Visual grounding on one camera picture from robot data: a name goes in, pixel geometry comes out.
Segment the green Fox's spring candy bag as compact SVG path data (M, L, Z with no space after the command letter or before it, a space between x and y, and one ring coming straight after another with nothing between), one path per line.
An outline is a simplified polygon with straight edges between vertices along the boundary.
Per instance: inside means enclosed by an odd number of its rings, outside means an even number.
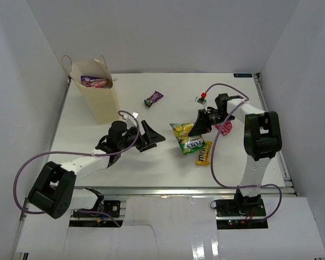
M170 126L183 155L191 154L206 145L201 135L189 136L194 123L170 123Z

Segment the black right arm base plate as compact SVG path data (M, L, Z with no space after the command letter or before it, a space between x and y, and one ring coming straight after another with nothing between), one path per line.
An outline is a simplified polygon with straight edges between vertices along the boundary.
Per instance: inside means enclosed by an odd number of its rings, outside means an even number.
M263 199L257 205L240 207L234 199L218 199L211 203L218 217L265 217L266 210Z

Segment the red small snack packet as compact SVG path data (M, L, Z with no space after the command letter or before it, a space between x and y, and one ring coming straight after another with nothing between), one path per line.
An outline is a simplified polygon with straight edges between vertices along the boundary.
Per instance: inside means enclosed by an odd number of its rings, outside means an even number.
M227 121L225 123L225 125L224 125L223 128L222 128L222 124L221 123L215 124L214 126L215 126L215 128L217 130L220 130L220 132L221 132L222 135L227 135L232 130L232 123L231 123L231 121Z

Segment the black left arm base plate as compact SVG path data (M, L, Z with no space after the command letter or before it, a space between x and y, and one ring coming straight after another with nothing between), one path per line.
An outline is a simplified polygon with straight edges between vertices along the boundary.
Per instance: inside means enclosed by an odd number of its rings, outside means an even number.
M102 211L109 214L113 218L120 216L121 201L119 200L103 200L97 203L90 211ZM102 214L73 212L74 218L90 218L90 217L104 217Z

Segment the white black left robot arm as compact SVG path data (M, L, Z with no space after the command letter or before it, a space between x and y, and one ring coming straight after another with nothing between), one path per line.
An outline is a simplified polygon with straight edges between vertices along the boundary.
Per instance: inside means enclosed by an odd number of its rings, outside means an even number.
M75 191L74 187L90 174L114 165L121 153L130 147L143 152L165 141L165 137L154 131L146 121L142 121L141 126L143 133L137 126L128 127L123 121L114 121L90 156L61 164L47 162L28 194L29 202L54 219L62 217L67 210L100 215L103 212L103 195L92 188Z

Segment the purple Fox's berries candy bag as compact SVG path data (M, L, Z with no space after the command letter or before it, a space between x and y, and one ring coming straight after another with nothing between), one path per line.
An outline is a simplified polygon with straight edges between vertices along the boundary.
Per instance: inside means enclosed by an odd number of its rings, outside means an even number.
M80 79L81 83L88 88L111 88L109 81L104 78L82 75Z

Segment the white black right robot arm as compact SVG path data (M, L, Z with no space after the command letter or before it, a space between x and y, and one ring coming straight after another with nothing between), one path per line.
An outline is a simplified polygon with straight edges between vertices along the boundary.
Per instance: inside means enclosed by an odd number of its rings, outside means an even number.
M268 164L282 148L279 117L276 112L265 112L246 103L240 96L220 95L217 108L198 110L189 136L211 132L213 125L237 119L244 124L244 149L247 161L242 180L236 188L234 211L246 216L254 208L261 194L261 184Z

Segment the yellow M&M's packet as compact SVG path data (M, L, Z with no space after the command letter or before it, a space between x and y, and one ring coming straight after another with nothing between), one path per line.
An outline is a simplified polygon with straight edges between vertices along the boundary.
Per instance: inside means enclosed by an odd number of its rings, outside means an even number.
M206 141L205 145L199 150L196 165L209 165L211 156L212 142Z

